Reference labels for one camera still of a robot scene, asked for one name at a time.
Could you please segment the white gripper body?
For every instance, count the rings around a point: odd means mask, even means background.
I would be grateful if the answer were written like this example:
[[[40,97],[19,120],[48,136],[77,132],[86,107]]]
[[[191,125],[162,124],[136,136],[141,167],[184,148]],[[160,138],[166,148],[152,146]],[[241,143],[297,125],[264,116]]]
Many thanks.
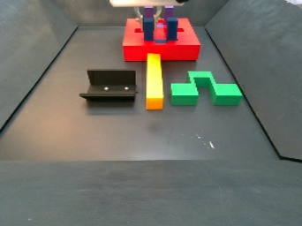
[[[113,7],[137,7],[137,6],[180,6],[185,0],[109,0]]]

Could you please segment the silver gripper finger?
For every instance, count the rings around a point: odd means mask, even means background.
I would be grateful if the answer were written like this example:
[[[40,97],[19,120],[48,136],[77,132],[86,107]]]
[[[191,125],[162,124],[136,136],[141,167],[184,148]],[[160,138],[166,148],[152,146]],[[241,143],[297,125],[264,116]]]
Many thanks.
[[[136,19],[137,19],[138,21],[142,21],[144,16],[142,16],[142,14],[140,13],[140,8],[138,8],[137,6],[134,7],[133,11],[134,11]]]
[[[154,13],[154,15],[153,15],[154,24],[156,24],[156,22],[157,22],[158,19],[160,19],[161,8],[162,8],[161,6],[156,6],[156,13]]]

